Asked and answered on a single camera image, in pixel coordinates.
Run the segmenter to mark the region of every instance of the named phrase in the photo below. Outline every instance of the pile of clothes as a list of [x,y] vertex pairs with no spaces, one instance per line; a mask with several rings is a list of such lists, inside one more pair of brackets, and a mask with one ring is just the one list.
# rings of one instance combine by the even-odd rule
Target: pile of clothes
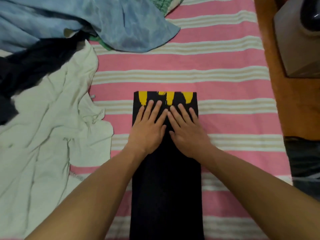
[[180,30],[164,17],[182,1],[0,0],[0,238],[25,238],[81,182],[70,165],[110,159],[87,40],[154,49]]

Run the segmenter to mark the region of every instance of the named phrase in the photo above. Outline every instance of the blue fabric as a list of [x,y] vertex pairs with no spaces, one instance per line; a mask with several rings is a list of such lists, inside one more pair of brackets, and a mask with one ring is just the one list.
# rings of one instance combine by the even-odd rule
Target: blue fabric
[[18,52],[92,26],[115,50],[147,52],[180,30],[149,0],[0,0],[0,49]]

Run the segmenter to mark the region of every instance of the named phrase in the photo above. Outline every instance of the right hand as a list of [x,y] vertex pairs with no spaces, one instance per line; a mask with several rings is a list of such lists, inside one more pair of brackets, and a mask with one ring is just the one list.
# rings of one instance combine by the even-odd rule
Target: right hand
[[183,118],[174,106],[171,106],[171,112],[168,112],[170,124],[174,129],[174,132],[169,131],[171,139],[179,151],[185,156],[194,158],[198,161],[198,158],[211,149],[213,145],[211,144],[207,133],[201,127],[195,111],[192,108],[189,109],[193,120],[192,122],[183,105],[179,104],[178,108],[180,109]]

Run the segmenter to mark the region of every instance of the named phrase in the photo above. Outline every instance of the pink striped bedsheet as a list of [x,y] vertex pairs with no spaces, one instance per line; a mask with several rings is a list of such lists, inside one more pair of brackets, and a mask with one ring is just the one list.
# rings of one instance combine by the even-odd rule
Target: pink striped bedsheet
[[[212,143],[292,183],[254,1],[184,0],[167,19],[181,31],[144,54],[107,51],[92,42],[99,67],[90,94],[114,127],[111,155],[126,144],[135,91],[197,92],[199,119]],[[95,169],[71,166],[84,176]],[[129,238],[131,195],[129,184],[107,239]],[[205,168],[202,207],[206,239],[266,239]]]

